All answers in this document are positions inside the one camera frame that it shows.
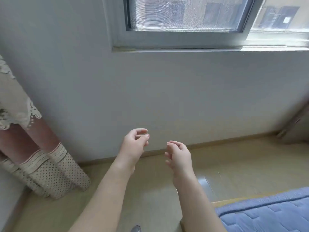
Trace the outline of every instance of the blue bedsheet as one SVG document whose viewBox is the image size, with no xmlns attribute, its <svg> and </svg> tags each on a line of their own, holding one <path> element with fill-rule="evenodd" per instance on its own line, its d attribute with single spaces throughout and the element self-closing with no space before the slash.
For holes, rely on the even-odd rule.
<svg viewBox="0 0 309 232">
<path fill-rule="evenodd" d="M 216 208 L 228 232 L 309 232 L 309 187 Z"/>
</svg>

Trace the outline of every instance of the beige curtain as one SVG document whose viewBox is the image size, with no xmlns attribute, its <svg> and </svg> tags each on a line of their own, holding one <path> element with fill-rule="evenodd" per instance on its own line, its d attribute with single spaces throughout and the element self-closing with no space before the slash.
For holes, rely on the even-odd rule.
<svg viewBox="0 0 309 232">
<path fill-rule="evenodd" d="M 90 184 L 0 55 L 0 166 L 41 196 Z"/>
</svg>

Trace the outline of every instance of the glass pane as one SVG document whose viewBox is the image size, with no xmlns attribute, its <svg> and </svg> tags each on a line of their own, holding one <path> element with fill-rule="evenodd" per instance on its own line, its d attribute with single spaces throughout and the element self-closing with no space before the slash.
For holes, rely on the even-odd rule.
<svg viewBox="0 0 309 232">
<path fill-rule="evenodd" d="M 252 28 L 309 31 L 309 0 L 265 0 Z"/>
<path fill-rule="evenodd" d="M 141 31 L 237 31 L 251 1 L 129 0 L 131 28 Z"/>
</svg>

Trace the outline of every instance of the person's left hand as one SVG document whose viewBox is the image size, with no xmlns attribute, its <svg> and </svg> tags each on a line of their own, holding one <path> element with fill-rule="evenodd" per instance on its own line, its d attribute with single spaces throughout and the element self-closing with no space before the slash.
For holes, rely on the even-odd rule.
<svg viewBox="0 0 309 232">
<path fill-rule="evenodd" d="M 115 164 L 134 172 L 135 164 L 144 152 L 144 147 L 149 144 L 147 129 L 133 129 L 124 138 Z"/>
</svg>

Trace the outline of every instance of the forearm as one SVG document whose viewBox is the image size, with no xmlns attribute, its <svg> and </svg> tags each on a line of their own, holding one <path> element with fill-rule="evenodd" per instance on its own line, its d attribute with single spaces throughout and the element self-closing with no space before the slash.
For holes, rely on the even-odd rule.
<svg viewBox="0 0 309 232">
<path fill-rule="evenodd" d="M 226 232 L 194 174 L 182 177 L 176 188 L 186 232 Z"/>
<path fill-rule="evenodd" d="M 130 174 L 113 163 L 69 232 L 116 231 Z"/>
</svg>

